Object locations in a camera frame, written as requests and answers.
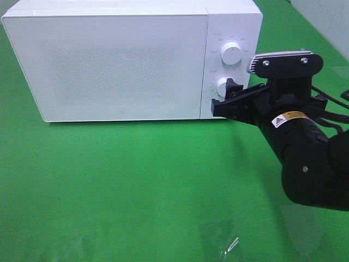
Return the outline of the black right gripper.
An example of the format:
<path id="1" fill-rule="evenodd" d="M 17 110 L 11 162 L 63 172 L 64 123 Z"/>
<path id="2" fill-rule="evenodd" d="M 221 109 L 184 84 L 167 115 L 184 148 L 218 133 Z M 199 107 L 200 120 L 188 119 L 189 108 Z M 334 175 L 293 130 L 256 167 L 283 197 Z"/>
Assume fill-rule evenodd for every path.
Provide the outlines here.
<path id="1" fill-rule="evenodd" d="M 252 124 L 259 128 L 304 128 L 308 117 L 304 101 L 295 91 L 273 89 L 264 83 L 244 88 L 232 78 L 226 81 L 225 100 L 211 100 L 214 117 Z"/>

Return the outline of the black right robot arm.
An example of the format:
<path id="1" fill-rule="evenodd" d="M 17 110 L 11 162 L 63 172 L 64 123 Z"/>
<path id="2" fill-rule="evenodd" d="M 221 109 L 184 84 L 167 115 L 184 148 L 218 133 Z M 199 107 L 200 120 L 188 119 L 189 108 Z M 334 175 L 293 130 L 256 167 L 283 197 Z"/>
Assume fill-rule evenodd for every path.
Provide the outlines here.
<path id="1" fill-rule="evenodd" d="M 301 96 L 271 83 L 244 89 L 227 79 L 224 101 L 212 101 L 214 116 L 257 126 L 282 165 L 281 183 L 293 202 L 348 210 L 348 131 L 330 127 L 325 101 L 302 90 Z"/>

